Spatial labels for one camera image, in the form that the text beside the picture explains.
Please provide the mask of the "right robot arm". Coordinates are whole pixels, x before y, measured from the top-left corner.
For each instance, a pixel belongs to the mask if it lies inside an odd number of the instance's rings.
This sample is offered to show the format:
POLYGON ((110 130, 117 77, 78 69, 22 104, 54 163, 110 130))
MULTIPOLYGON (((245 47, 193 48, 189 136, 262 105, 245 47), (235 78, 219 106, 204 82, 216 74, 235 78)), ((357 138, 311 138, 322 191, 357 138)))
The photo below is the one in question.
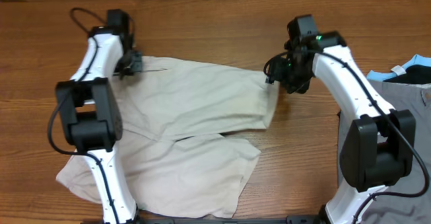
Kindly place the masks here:
POLYGON ((379 195, 412 169, 416 120, 396 110, 371 86, 349 47, 336 32, 318 31, 311 15, 287 25, 284 52, 264 66, 267 83, 279 82, 289 94, 303 94, 320 79, 349 125, 337 157, 341 184, 317 215, 292 216, 287 223, 359 223, 379 195))

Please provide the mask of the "beige shorts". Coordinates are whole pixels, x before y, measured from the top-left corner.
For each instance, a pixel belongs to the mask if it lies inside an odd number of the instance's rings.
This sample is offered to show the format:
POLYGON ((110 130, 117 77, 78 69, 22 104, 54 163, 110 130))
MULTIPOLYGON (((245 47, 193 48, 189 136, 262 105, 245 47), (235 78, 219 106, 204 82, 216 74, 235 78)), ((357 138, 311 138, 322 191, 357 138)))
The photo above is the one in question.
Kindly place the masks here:
POLYGON ((270 125, 279 85, 260 71, 211 63, 144 57, 143 66, 111 82, 132 197, 159 215, 232 217, 260 155, 234 133, 270 125))

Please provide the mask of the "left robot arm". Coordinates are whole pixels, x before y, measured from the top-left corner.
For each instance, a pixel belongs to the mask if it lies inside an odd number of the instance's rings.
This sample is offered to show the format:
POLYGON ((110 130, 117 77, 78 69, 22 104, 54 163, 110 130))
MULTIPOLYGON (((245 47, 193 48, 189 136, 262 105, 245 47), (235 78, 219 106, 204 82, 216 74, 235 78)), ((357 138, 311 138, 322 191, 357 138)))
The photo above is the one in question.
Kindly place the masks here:
POLYGON ((100 22, 101 26, 84 30, 88 50, 79 69, 56 85, 57 106, 47 137, 55 151, 66 153, 52 136, 54 120, 60 117, 65 139, 75 147, 69 155, 83 157, 94 177, 103 223, 139 223, 139 209, 118 155, 123 121, 110 80, 142 72, 142 53, 134 49, 135 23, 127 12, 109 9, 100 22))

